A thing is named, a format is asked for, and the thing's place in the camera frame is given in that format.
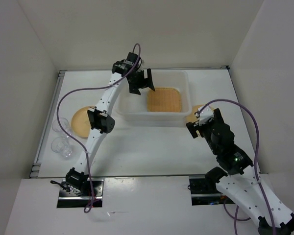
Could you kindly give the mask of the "tan plate with bear print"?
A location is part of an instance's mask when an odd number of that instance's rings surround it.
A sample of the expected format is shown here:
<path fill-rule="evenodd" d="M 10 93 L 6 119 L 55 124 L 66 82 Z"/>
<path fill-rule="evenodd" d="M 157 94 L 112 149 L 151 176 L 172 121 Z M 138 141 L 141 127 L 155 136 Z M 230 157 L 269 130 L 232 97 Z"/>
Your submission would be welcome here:
<path fill-rule="evenodd" d="M 89 108 L 92 108 L 92 106 L 86 106 L 79 109 L 75 112 L 71 119 L 71 128 L 74 134 L 84 139 L 88 138 L 91 130 L 91 125 L 87 113 Z"/>

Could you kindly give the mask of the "clear plastic cup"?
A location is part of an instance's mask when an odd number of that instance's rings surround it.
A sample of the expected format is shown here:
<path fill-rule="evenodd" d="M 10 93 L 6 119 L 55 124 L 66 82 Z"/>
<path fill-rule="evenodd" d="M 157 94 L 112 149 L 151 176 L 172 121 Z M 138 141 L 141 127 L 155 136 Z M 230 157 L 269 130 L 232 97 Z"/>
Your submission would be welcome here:
<path fill-rule="evenodd" d="M 57 137 L 51 143 L 51 149 L 65 159 L 73 156 L 74 149 L 65 137 Z"/>
<path fill-rule="evenodd" d="M 64 118 L 64 117 L 60 117 L 59 118 L 59 121 L 56 119 L 52 125 L 51 125 L 51 128 L 54 132 L 56 132 L 57 134 L 61 135 L 61 136 L 64 136 L 64 137 L 67 137 L 67 133 L 69 135 L 72 134 L 72 129 L 71 129 L 71 126 L 69 124 L 69 121 Z"/>

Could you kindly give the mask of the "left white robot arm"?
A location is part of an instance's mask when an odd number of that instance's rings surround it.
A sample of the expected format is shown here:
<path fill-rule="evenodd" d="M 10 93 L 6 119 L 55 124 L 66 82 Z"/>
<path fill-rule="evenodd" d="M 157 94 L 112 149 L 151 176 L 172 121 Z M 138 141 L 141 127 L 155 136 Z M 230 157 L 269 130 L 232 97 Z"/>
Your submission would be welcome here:
<path fill-rule="evenodd" d="M 87 157 L 81 156 L 66 175 L 66 184 L 78 196 L 91 194 L 91 186 L 88 181 L 91 177 L 90 166 L 100 144 L 115 127 L 115 120 L 111 114 L 123 85 L 128 84 L 128 91 L 137 95 L 141 94 L 140 89 L 155 90 L 151 69 L 147 69 L 147 77 L 145 77 L 141 64 L 142 59 L 134 52 L 129 52 L 126 59 L 115 62 L 112 66 L 109 85 L 105 88 L 98 103 L 87 110 L 91 126 L 87 142 L 83 147 Z"/>

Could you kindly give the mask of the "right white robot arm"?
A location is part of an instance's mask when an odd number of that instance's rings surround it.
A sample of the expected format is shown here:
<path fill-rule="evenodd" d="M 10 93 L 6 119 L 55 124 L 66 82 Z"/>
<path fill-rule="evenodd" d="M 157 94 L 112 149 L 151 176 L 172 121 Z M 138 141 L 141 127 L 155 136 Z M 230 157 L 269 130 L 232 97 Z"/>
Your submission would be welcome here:
<path fill-rule="evenodd" d="M 198 108 L 195 122 L 187 129 L 193 138 L 206 140 L 219 166 L 205 174 L 209 192 L 219 191 L 233 201 L 254 222 L 261 235 L 290 235 L 294 212 L 254 172 L 253 160 L 235 142 L 235 135 L 219 109 Z"/>

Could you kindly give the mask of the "translucent white plastic bin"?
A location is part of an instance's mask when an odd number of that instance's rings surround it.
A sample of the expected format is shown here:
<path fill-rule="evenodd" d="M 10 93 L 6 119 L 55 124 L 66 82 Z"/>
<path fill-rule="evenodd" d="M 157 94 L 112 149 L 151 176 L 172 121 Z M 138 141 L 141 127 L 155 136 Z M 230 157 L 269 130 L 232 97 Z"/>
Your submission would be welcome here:
<path fill-rule="evenodd" d="M 140 95 L 122 89 L 115 111 L 137 126 L 183 127 L 192 111 L 188 75 L 183 70 L 153 70 L 155 91 L 146 88 Z"/>

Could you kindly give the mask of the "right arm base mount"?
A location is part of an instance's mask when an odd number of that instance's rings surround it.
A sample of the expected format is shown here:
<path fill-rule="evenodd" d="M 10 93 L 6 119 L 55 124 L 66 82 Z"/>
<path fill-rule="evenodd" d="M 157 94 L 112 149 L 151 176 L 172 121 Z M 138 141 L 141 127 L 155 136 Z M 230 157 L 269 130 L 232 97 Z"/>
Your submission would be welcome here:
<path fill-rule="evenodd" d="M 187 188 L 191 193 L 193 206 L 234 204 L 225 194 L 217 191 L 216 186 L 209 183 L 203 175 L 190 176 Z"/>

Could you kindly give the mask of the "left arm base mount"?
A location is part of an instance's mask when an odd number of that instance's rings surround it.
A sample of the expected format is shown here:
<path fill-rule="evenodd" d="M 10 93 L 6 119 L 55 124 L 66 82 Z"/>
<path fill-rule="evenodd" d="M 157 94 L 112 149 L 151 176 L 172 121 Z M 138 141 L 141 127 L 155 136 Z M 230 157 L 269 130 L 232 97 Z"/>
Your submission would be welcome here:
<path fill-rule="evenodd" d="M 69 186 L 65 179 L 62 179 L 61 182 L 55 180 L 50 180 L 50 183 L 60 187 L 57 208 L 66 209 L 66 208 L 84 208 L 91 202 L 91 188 L 89 182 L 86 186 L 86 189 L 81 192 L 78 189 Z M 95 193 L 95 200 L 93 202 L 93 208 L 102 207 L 102 198 L 103 198 L 103 179 L 95 179 L 92 181 Z"/>

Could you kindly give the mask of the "left aluminium table rail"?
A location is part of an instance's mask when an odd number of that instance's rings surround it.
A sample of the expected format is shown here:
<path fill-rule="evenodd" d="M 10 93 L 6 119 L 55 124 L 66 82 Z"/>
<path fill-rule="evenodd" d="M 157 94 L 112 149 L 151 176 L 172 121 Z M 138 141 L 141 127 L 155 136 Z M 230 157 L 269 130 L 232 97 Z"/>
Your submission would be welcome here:
<path fill-rule="evenodd" d="M 58 73 L 58 77 L 56 80 L 56 85 L 52 94 L 51 103 L 47 112 L 46 121 L 42 130 L 42 134 L 40 137 L 40 141 L 38 144 L 38 148 L 36 151 L 35 159 L 30 169 L 29 179 L 30 178 L 39 178 L 39 171 L 41 167 L 41 160 L 43 158 L 43 151 L 45 149 L 45 145 L 49 136 L 49 132 L 51 129 L 51 123 L 53 120 L 53 115 L 56 109 L 56 104 L 60 95 L 63 79 L 65 76 L 66 70 L 60 70 Z"/>

